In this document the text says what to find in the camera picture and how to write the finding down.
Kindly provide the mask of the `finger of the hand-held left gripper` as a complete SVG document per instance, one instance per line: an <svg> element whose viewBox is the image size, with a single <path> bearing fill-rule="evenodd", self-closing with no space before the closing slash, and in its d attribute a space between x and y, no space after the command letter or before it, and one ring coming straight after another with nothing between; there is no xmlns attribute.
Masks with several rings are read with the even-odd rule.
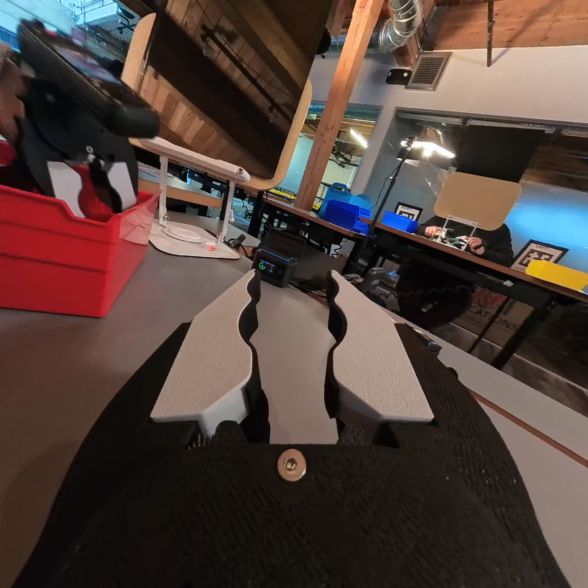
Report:
<svg viewBox="0 0 588 588"><path fill-rule="evenodd" d="M65 202L76 217L86 218L79 204L84 187L79 173L67 163L60 161L49 160L47 167L54 197Z"/></svg>
<svg viewBox="0 0 588 588"><path fill-rule="evenodd" d="M98 199L115 214L135 206L136 191L126 163L94 158L89 163L89 171Z"/></svg>

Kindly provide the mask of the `long work table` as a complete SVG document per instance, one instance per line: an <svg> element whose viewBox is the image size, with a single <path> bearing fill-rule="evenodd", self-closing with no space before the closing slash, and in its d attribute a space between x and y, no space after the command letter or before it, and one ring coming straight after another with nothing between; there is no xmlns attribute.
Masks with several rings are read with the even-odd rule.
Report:
<svg viewBox="0 0 588 588"><path fill-rule="evenodd" d="M312 224L321 225L331 232L340 234L342 238L351 240L354 243L353 255L356 255L359 250L359 240L362 237L360 233L329 223L307 210L297 209L291 204L267 198L263 192L257 196L249 222L249 234L254 237L262 236L265 229L273 225L277 215L282 213L289 215L290 221L297 219L305 228ZM491 366L499 370L507 364L525 338L548 317L555 304L587 303L587 295L581 291L543 281L515 269L480 259L474 254L467 254L385 224L375 224L374 246L382 257L387 254L406 256L504 295L508 299L532 306L533 312L492 360Z"/></svg>

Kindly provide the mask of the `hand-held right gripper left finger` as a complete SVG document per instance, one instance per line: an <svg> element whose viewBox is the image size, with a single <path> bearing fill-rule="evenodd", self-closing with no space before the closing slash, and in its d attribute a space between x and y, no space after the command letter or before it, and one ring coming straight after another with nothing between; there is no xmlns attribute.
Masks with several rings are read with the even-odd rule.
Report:
<svg viewBox="0 0 588 588"><path fill-rule="evenodd" d="M237 422L248 441L270 440L269 403L251 337L258 328L261 275L248 271L198 313L151 411L154 422L196 422L212 437Z"/></svg>

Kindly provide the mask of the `grey vent grille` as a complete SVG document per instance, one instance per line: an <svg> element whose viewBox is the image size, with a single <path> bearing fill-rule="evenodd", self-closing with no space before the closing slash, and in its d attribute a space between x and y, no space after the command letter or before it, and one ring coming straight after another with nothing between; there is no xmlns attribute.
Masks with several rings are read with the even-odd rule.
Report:
<svg viewBox="0 0 588 588"><path fill-rule="evenodd" d="M406 89L435 92L452 55L452 51L422 52L416 59Z"/></svg>

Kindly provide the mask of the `person's left hand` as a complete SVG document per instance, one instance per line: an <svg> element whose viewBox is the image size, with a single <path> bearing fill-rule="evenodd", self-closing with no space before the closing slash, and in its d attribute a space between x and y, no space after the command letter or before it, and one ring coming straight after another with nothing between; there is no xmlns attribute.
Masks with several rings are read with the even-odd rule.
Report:
<svg viewBox="0 0 588 588"><path fill-rule="evenodd" d="M23 72L12 61L1 69L1 136L13 145L19 138L17 120L24 117L21 101L26 92Z"/></svg>

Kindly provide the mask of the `small grey device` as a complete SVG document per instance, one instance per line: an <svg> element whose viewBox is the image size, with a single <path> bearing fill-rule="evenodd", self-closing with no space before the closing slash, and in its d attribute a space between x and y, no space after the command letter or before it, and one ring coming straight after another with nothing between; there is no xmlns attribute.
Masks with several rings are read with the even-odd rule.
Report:
<svg viewBox="0 0 588 588"><path fill-rule="evenodd" d="M372 290L375 290L378 285L381 283L381 280L388 274L388 271L385 268L371 268L369 269L364 277L362 278L361 282L357 284L357 290L367 294Z"/></svg>

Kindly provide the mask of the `studio light on tripod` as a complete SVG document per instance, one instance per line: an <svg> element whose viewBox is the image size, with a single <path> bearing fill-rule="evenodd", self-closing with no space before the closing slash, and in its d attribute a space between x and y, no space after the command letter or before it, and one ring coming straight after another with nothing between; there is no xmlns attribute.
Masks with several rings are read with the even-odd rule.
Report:
<svg viewBox="0 0 588 588"><path fill-rule="evenodd" d="M380 214L382 213L386 201L392 192L392 189L397 181L402 166L407 160L415 160L417 162L422 160L429 160L430 157L441 160L441 168L448 169L452 161L455 160L456 154L449 149L439 145L432 141L424 141L418 139L416 136L409 136L401 142L401 150L397 156L399 163L394 168L393 172L386 179L389 183L386 192L383 196L379 195L376 204L378 205L376 212L372 215L371 220L368 223L368 229L364 235L363 240L360 244L353 247L352 253L345 266L345 269L354 273L359 267L359 261L364 253L366 246L368 245L371 233L373 232L375 225L378 221Z"/></svg>

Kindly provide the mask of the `wooden post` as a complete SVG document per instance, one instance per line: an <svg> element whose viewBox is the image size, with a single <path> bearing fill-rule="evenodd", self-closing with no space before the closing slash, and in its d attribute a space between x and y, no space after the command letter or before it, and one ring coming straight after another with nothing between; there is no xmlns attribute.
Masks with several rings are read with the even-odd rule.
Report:
<svg viewBox="0 0 588 588"><path fill-rule="evenodd" d="M294 206L310 211L384 1L357 1Z"/></svg>

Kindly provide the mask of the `black power station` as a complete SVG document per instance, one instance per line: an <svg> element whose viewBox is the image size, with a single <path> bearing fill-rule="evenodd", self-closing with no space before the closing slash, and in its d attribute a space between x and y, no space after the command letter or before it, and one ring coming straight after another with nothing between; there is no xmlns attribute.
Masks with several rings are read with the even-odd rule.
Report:
<svg viewBox="0 0 588 588"><path fill-rule="evenodd" d="M272 228L256 248L252 268L263 281L284 288L292 282L305 246L303 238Z"/></svg>

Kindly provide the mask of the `black monitor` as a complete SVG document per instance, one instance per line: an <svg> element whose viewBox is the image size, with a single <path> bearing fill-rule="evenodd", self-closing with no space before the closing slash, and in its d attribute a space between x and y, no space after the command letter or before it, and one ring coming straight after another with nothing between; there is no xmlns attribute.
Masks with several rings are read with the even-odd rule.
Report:
<svg viewBox="0 0 588 588"><path fill-rule="evenodd" d="M456 172L519 183L545 134L544 129L467 126L457 146Z"/></svg>

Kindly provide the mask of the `blue storage bin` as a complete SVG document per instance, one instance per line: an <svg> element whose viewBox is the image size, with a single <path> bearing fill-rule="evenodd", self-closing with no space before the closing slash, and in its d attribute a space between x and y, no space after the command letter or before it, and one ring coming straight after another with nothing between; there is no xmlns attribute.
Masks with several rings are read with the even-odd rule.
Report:
<svg viewBox="0 0 588 588"><path fill-rule="evenodd" d="M371 210L354 204L330 200L326 204L323 220L351 232L366 235L369 224L362 218L371 220Z"/></svg>
<svg viewBox="0 0 588 588"><path fill-rule="evenodd" d="M385 212L382 218L382 224L384 224L387 227L408 233L414 233L418 227L418 222L416 222L412 218L396 214L390 211Z"/></svg>

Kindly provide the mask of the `printed banner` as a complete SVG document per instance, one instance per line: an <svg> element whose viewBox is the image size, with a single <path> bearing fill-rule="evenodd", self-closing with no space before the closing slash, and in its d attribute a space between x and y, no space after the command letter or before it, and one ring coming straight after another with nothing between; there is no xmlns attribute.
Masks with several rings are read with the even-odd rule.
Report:
<svg viewBox="0 0 588 588"><path fill-rule="evenodd" d="M453 323L475 335L489 326L484 338L503 346L532 312L530 305L478 286L467 311Z"/></svg>

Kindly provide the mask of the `white panel stand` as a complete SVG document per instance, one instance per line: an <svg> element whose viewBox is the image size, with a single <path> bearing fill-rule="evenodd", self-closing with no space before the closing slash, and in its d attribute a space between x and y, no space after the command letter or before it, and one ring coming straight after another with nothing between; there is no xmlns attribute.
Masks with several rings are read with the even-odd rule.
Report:
<svg viewBox="0 0 588 588"><path fill-rule="evenodd" d="M464 226L471 229L469 235L454 235L455 230L457 230L459 227ZM469 244L469 239L473 238L474 233L478 227L479 223L476 221L472 221L462 217L456 217L454 215L448 215L435 241L437 243L441 243L442 245L447 245L454 249L465 251Z"/></svg>
<svg viewBox="0 0 588 588"><path fill-rule="evenodd" d="M229 217L232 214L232 201L236 186L243 185L251 179L249 172L241 166L202 155L160 137L152 139L132 138L130 142L134 146L158 155L160 160L159 189L155 193L158 196L158 220L152 224L149 237L151 245L160 252L173 256L223 260L239 259L239 253L227 246L224 239L229 227ZM217 235L211 235L205 230L169 220L166 196L168 192L168 163L170 160L207 172L217 179L228 181L229 192L222 201L222 203L226 204L226 210L221 222L220 232ZM217 251L208 251L204 246L206 241L216 242Z"/></svg>

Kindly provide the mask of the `silver air duct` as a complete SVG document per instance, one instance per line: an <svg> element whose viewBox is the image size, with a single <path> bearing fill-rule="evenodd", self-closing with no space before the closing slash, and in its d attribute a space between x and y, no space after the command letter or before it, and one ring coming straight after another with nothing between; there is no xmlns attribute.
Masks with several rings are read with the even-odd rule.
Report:
<svg viewBox="0 0 588 588"><path fill-rule="evenodd" d="M371 34L367 54L391 54L404 47L423 19L420 1L389 1L392 16L378 24Z"/></svg>

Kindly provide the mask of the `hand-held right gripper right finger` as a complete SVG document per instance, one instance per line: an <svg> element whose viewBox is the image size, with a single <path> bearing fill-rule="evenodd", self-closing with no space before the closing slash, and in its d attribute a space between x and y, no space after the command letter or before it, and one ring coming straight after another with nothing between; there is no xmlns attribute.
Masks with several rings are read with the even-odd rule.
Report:
<svg viewBox="0 0 588 588"><path fill-rule="evenodd" d="M341 435L358 423L369 430L390 423L432 424L434 414L396 322L336 270L326 277L325 408Z"/></svg>

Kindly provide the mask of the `red plastic bin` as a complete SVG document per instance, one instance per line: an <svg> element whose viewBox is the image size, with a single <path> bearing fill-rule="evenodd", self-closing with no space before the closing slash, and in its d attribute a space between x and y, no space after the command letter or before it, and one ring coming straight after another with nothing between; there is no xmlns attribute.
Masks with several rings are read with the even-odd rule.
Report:
<svg viewBox="0 0 588 588"><path fill-rule="evenodd" d="M87 166L76 217L56 198L1 185L1 307L103 318L149 242L158 194L119 214L100 202Z"/></svg>

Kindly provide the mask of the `rounded mirror panel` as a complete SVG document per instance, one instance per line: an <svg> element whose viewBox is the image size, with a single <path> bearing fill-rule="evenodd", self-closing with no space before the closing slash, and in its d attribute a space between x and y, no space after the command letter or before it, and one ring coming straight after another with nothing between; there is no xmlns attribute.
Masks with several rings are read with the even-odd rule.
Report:
<svg viewBox="0 0 588 588"><path fill-rule="evenodd" d="M311 97L310 71L332 1L123 1L148 25L126 83L159 114L159 136L251 175L285 178Z"/></svg>

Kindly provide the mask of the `blue handled tote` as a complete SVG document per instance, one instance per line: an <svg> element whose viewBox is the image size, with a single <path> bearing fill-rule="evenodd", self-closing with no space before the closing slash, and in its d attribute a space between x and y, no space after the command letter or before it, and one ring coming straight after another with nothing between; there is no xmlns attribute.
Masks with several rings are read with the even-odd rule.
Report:
<svg viewBox="0 0 588 588"><path fill-rule="evenodd" d="M335 182L327 188L318 212L320 218L324 218L327 203L331 200L359 207L363 210L363 212L359 213L359 216L371 219L372 205L369 197L364 194L353 194L349 191L347 185L339 182Z"/></svg>

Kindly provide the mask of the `yellow plastic bin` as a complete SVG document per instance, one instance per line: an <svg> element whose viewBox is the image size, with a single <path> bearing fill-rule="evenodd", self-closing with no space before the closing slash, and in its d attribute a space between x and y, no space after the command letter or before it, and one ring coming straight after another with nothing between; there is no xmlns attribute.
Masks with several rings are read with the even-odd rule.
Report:
<svg viewBox="0 0 588 588"><path fill-rule="evenodd" d="M546 260L531 261L526 275L578 292L587 288L587 273Z"/></svg>

